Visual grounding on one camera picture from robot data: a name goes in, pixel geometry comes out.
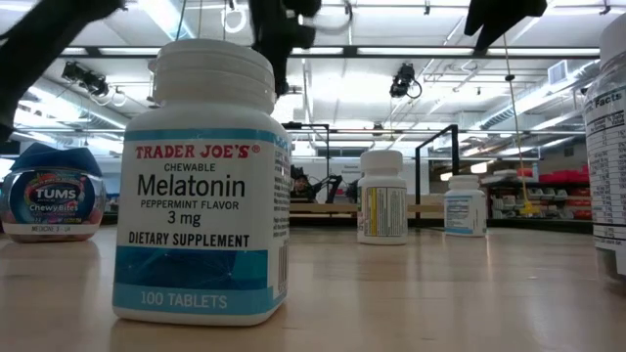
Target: wooden table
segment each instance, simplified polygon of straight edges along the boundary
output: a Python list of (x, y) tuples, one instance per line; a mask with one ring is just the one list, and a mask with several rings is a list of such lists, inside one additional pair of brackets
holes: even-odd
[(92, 242), (0, 239), (0, 351), (623, 351), (626, 298), (602, 289), (589, 236), (421, 231), (405, 246), (293, 230), (290, 296), (266, 324), (118, 320), (115, 228)]

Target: barcode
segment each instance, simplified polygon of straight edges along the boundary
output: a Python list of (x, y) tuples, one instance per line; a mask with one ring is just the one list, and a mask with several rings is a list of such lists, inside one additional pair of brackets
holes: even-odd
[(278, 251), (278, 292), (283, 293), (287, 290), (287, 275), (290, 266), (290, 247), (285, 241)]

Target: ceiling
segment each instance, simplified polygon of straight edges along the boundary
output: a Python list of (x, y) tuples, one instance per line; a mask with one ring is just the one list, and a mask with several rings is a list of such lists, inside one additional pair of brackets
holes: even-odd
[[(463, 35), (469, 2), (470, 0), (430, 0), (432, 9), (425, 16), (424, 0), (352, 0), (355, 14), (349, 30), (335, 34), (318, 33), (315, 46), (473, 46), (476, 36)], [(33, 3), (31, 0), (0, 0), (0, 32), (16, 23)], [(181, 3), (180, 0), (129, 1), (127, 11), (117, 12), (104, 21), (90, 24), (74, 40), (72, 46), (162, 46), (171, 41), (175, 34), (172, 26), (178, 24)], [(249, 18), (246, 1), (235, 3), (240, 11), (231, 14), (227, 10), (226, 24), (229, 30), (226, 30), (222, 25), (224, 1), (187, 1), (183, 31), (192, 37), (250, 45), (249, 21), (241, 22), (241, 13), (245, 19)], [(604, 6), (603, 1), (553, 0), (549, 3), (549, 10), (544, 17), (525, 19), (509, 31), (507, 38), (511, 47), (598, 47), (602, 30), (626, 11), (626, 0), (610, 0), (612, 10), (604, 16), (599, 15)], [(345, 20), (341, 1), (324, 0), (324, 7), (313, 22), (319, 26), (339, 26)], [(229, 32), (235, 31), (232, 28), (240, 24), (243, 26), (241, 30)], [(502, 45), (502, 38), (494, 44)], [(56, 83), (57, 89), (61, 89), (57, 90), (60, 93), (58, 99), (85, 108), (91, 105), (86, 92), (76, 86), (67, 88), (67, 82), (61, 78), (67, 61), (70, 60), (56, 60), (44, 77), (47, 81)], [(154, 104), (147, 99), (152, 95), (148, 60), (76, 61), (106, 75), (110, 86), (122, 92), (112, 99), (109, 96), (98, 100), (100, 105), (107, 103), (98, 110), (98, 116), (109, 117), (104, 122), (96, 121), (102, 122), (96, 124), (98, 127), (123, 127), (127, 120), (149, 110), (149, 106)], [(558, 61), (511, 61), (511, 71), (515, 74), (514, 93), (524, 95), (528, 90), (540, 86), (547, 79), (548, 68)], [(415, 101), (389, 97), (391, 77), (403, 63), (413, 64), (417, 72), (424, 70), (419, 76), (424, 93)], [(432, 61), (428, 58), (409, 60), (392, 57), (290, 59), (288, 81), (291, 85), (304, 85), (305, 72), (308, 77), (306, 83), (310, 95), (310, 115), (305, 113), (306, 99), (302, 95), (287, 95), (278, 101), (273, 113), (279, 121), (329, 123), (334, 128), (348, 129), (372, 128), (375, 122), (380, 122), (385, 128), (432, 130), (458, 123), (462, 128), (474, 129), (478, 126), (477, 122), (483, 120), (490, 111), (505, 107), (511, 101), (510, 87), (504, 80), (508, 73), (504, 60)], [(530, 129), (547, 119), (573, 111), (583, 99), (582, 96), (574, 96), (570, 89), (564, 89), (545, 102), (529, 105), (523, 111), (525, 115), (521, 117), (527, 120), (523, 126)], [(45, 121), (40, 122), (34, 121), (20, 127), (50, 127)], [(509, 130), (511, 125), (503, 122), (492, 129)], [(115, 136), (119, 135), (97, 137), (118, 142)], [(346, 138), (372, 140), (371, 135)], [(415, 141), (423, 138), (425, 135), (406, 136), (402, 142), (395, 144), (395, 148), (414, 148)]]

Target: tums container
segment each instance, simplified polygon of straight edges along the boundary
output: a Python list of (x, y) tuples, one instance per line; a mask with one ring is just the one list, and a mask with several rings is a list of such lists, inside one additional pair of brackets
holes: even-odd
[(361, 154), (365, 177), (358, 183), (357, 240), (368, 244), (405, 244), (407, 182), (402, 171), (402, 153), (371, 151)]
[(155, 75), (163, 108), (124, 135), (113, 311), (260, 324), (287, 295), (291, 143), (269, 115), (272, 67), (195, 39), (164, 46)]
[(15, 242), (77, 242), (100, 228), (107, 194), (86, 148), (65, 151), (35, 143), (11, 166), (0, 217)]
[(449, 180), (443, 196), (445, 234), (463, 237), (487, 235), (487, 202), (478, 189), (478, 176), (457, 175)]
[(610, 287), (626, 292), (626, 15), (601, 37), (601, 73), (586, 94), (594, 239)]

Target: product label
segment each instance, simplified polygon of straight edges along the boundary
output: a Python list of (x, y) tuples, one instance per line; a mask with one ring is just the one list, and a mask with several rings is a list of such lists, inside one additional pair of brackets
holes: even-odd
[(287, 294), (289, 142), (251, 129), (124, 136), (113, 305), (265, 313)]
[(83, 235), (98, 230), (102, 209), (90, 178), (64, 170), (17, 175), (9, 193), (7, 232), (17, 235)]
[[(626, 87), (585, 105), (596, 247), (626, 256)], [(626, 275), (622, 266), (620, 274)]]
[(484, 195), (479, 201), (472, 196), (446, 196), (444, 231), (459, 235), (486, 235), (486, 211)]
[(407, 234), (406, 188), (359, 188), (357, 194), (359, 235), (401, 237)]

